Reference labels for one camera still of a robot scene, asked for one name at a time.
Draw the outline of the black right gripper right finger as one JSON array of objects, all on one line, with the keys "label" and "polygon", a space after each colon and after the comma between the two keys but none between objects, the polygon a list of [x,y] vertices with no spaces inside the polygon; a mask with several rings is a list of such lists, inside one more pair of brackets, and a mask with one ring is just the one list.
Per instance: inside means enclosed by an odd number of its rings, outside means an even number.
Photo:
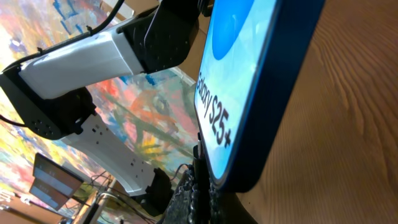
[{"label": "black right gripper right finger", "polygon": [[211,224],[257,224],[235,193],[218,190],[210,184],[209,195]]}]

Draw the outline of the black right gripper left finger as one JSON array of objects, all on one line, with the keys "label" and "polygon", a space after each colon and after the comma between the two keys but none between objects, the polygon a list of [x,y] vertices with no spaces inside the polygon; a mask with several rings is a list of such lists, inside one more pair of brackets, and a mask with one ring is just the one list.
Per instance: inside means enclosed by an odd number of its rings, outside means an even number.
[{"label": "black right gripper left finger", "polygon": [[165,210],[163,224],[194,224],[197,221],[198,185],[192,165],[187,165]]}]

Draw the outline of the blue Galaxy smartphone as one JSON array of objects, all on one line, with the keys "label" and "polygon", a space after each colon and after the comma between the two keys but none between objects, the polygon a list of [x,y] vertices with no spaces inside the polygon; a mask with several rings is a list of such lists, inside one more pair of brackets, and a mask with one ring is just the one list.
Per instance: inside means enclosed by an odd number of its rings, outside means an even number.
[{"label": "blue Galaxy smartphone", "polygon": [[247,192],[271,151],[323,0],[216,0],[194,107],[211,182]]}]

